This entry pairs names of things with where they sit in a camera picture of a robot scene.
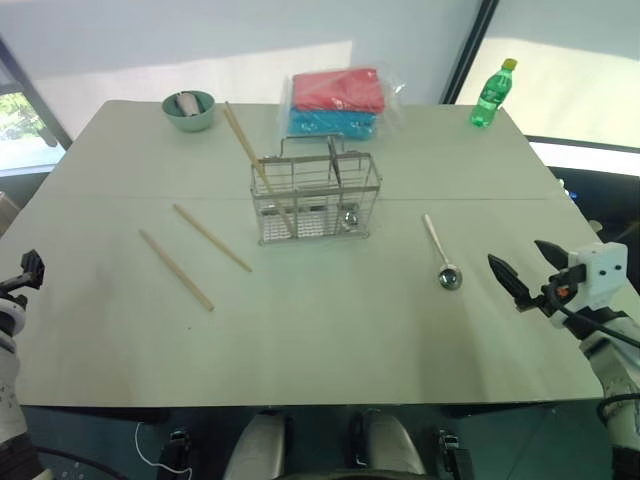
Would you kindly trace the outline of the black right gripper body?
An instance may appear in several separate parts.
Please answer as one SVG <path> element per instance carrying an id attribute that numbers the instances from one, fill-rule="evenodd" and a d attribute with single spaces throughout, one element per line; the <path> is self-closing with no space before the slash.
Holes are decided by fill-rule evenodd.
<path id="1" fill-rule="evenodd" d="M 547 317 L 564 312 L 585 280 L 586 266 L 583 264 L 560 270 L 540 287 L 540 293 L 530 301 L 529 309 L 538 309 Z"/>

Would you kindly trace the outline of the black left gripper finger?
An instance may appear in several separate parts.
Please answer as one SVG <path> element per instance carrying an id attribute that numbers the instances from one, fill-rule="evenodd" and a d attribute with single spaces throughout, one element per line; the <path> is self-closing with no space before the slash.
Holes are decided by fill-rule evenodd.
<path id="1" fill-rule="evenodd" d="M 35 290 L 40 289 L 44 281 L 45 265 L 35 249 L 23 254 L 21 267 L 23 269 L 23 285 Z"/>

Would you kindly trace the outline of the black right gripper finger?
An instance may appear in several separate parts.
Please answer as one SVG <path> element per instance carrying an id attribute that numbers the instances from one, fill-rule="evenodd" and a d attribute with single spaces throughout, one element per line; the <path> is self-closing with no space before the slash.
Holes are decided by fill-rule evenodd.
<path id="1" fill-rule="evenodd" d="M 557 271 L 568 269 L 569 253 L 561 246 L 545 240 L 535 240 L 534 244 L 544 259 Z"/>
<path id="2" fill-rule="evenodd" d="M 488 254 L 488 263 L 498 283 L 514 300 L 518 311 L 526 311 L 533 307 L 533 298 L 528 287 L 518 278 L 518 273 L 503 259 Z"/>

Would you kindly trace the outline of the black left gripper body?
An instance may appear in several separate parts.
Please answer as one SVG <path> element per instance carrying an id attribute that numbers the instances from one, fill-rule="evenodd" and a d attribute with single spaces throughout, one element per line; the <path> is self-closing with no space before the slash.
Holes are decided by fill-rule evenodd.
<path id="1" fill-rule="evenodd" d="M 25 275 L 18 275 L 1 282 L 1 298 L 9 300 L 13 303 L 27 303 L 28 299 L 23 294 L 14 294 L 15 290 L 24 287 L 29 282 L 29 278 Z"/>

